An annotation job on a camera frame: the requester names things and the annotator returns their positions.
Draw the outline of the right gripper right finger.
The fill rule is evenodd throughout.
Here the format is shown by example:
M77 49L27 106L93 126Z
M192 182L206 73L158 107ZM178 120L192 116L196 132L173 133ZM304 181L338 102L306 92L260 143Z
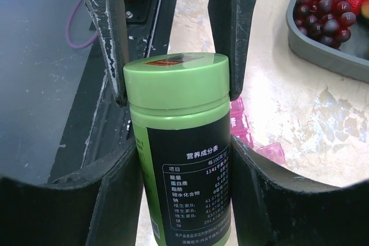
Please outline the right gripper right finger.
M239 245L368 244L368 181L320 183L232 137L231 195Z

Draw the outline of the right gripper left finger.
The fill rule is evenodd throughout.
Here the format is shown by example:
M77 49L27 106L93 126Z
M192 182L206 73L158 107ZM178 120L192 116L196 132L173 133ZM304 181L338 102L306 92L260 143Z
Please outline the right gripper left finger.
M49 185L1 177L2 245L134 245L142 198L135 140Z

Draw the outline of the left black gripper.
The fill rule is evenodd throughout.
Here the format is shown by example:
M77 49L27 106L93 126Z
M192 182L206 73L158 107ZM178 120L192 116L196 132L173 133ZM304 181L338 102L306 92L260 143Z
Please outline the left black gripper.
M123 67L129 59L124 0L85 0L97 30L112 94L118 106L127 105ZM256 0L209 0L214 47L229 58L229 96L241 95L251 22Z

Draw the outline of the pink weekly pill organizer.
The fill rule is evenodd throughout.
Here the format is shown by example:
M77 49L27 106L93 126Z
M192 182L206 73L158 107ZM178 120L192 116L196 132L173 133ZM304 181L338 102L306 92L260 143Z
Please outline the pink weekly pill organizer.
M268 145L254 142L251 127L244 111L242 98L230 102L230 128L232 135L240 139L251 149L254 149L258 154L268 158L276 164L285 164L285 153L279 142L273 142Z

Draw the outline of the green lidded pill bottle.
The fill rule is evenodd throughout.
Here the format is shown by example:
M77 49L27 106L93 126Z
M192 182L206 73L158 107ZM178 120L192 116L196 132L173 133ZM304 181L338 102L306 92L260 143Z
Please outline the green lidded pill bottle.
M158 245L225 245L231 232L228 58L154 56L123 68Z

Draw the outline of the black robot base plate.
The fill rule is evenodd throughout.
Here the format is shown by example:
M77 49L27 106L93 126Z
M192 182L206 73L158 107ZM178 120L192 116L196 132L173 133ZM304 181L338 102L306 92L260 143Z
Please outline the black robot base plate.
M129 56L166 54L176 0L150 0L146 23L129 24ZM69 175L124 145L133 135L128 108L116 105L99 42L92 45L48 183Z

